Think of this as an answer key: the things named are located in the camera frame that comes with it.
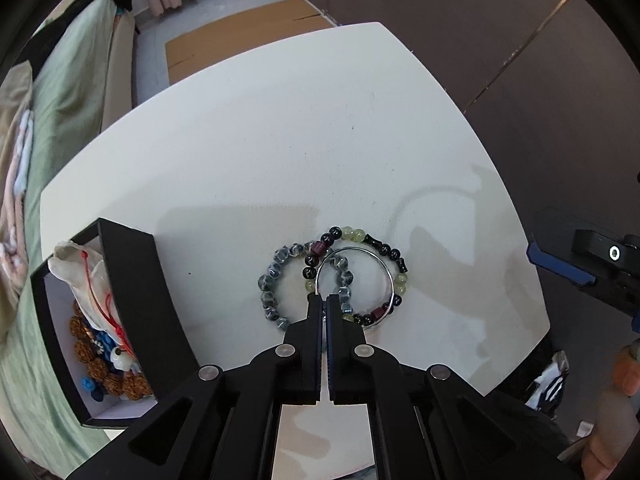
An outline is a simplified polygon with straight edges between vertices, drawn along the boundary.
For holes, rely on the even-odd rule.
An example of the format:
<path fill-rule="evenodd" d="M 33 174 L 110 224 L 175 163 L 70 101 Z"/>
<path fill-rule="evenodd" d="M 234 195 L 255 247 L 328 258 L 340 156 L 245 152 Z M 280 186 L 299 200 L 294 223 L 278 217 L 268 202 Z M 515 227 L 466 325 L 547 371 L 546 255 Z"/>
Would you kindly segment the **person's right hand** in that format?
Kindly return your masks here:
<path fill-rule="evenodd" d="M 611 385 L 599 400 L 597 421 L 582 452 L 586 479 L 606 479 L 639 431 L 639 341 L 616 356 Z"/>

